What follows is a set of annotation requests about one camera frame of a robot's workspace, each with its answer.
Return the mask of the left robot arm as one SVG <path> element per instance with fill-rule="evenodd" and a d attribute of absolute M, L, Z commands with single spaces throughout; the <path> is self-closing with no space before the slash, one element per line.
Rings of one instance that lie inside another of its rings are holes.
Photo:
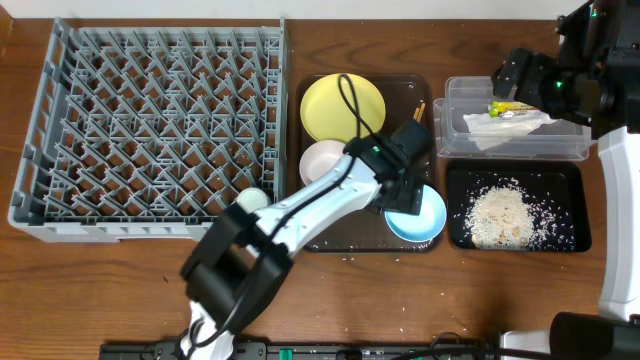
<path fill-rule="evenodd" d="M 178 346 L 184 357 L 229 358 L 234 336 L 273 301 L 296 254 L 336 221 L 385 201 L 416 213 L 410 170 L 432 143 L 431 133 L 409 120 L 391 135 L 353 138 L 328 172 L 280 202 L 253 212 L 228 207 L 180 271 L 192 309 Z"/>

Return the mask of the green snack wrapper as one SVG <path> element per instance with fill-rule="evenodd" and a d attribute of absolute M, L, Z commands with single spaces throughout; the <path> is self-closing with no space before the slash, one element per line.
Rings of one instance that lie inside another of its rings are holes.
<path fill-rule="evenodd" d="M 517 101 L 493 101 L 488 107 L 488 114 L 492 118 L 513 118 L 535 111 L 536 107 Z"/>

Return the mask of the yellow plate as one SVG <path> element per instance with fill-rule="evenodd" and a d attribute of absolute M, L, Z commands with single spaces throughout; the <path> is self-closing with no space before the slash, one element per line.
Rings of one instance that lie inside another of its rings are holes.
<path fill-rule="evenodd" d="M 349 74 L 359 106 L 360 116 L 371 128 L 378 132 L 385 121 L 386 105 L 382 94 L 369 80 Z M 335 140 L 347 143 L 356 136 L 356 119 L 341 96 L 341 84 L 349 104 L 354 107 L 353 94 L 349 83 L 339 74 L 331 74 L 315 81 L 304 93 L 300 116 L 303 127 L 316 141 Z"/>

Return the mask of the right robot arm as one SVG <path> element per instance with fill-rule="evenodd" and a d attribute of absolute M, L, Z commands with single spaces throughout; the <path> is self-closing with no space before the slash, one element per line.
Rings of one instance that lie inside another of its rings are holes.
<path fill-rule="evenodd" d="M 607 250 L 599 312 L 558 313 L 550 359 L 639 356 L 639 4 L 588 0 L 558 18 L 560 51 L 511 51 L 493 94 L 588 126 L 606 186 Z"/>

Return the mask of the light blue bowl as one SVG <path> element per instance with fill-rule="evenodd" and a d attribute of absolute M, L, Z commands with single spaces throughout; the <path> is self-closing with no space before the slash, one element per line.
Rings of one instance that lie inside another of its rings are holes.
<path fill-rule="evenodd" d="M 433 240 L 442 232 L 447 221 L 447 209 L 438 191 L 424 185 L 417 215 L 385 211 L 384 216 L 396 236 L 405 241 L 423 243 Z"/>

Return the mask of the white cup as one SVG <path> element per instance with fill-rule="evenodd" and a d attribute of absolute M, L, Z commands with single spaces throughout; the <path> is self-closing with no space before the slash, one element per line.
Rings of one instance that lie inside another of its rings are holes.
<path fill-rule="evenodd" d="M 242 190 L 234 200 L 246 213 L 268 207 L 271 204 L 269 196 L 259 188 L 250 187 Z"/>

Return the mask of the white paper napkin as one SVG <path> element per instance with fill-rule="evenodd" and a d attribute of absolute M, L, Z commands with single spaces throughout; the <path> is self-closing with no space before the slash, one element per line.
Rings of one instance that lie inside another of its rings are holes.
<path fill-rule="evenodd" d="M 488 113 L 463 116 L 469 139 L 481 150 L 501 145 L 514 137 L 525 136 L 542 125 L 556 122 L 539 110 L 513 118 L 492 118 Z"/>

